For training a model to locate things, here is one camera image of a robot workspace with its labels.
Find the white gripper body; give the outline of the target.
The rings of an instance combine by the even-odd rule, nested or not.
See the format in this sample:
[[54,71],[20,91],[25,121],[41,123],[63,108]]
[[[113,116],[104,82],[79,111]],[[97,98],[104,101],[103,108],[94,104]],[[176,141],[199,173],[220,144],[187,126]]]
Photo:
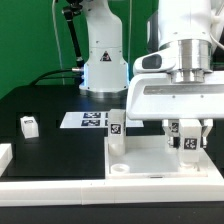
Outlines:
[[131,120],[223,119],[224,72],[190,84],[173,84],[166,73],[136,75],[130,82],[126,113]]

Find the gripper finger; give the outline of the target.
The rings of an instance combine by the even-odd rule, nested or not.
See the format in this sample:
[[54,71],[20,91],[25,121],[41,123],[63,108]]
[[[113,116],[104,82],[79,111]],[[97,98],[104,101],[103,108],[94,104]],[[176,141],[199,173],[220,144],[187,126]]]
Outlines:
[[213,120],[212,119],[203,119],[201,121],[202,132],[201,132],[201,147],[207,147],[207,137],[213,128]]
[[168,145],[170,148],[179,147],[179,121],[177,119],[164,119],[162,127],[165,135],[168,137]]

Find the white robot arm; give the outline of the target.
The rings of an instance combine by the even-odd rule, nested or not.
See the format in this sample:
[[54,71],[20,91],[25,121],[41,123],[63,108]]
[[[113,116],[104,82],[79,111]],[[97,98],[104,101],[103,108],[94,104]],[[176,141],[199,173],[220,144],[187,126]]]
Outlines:
[[[133,120],[194,121],[204,144],[210,128],[201,124],[222,115],[210,92],[218,73],[213,54],[221,46],[224,0],[156,0],[147,25],[148,53],[132,57],[126,113]],[[83,3],[89,32],[89,59],[82,88],[119,91],[126,79],[115,20],[106,0]]]

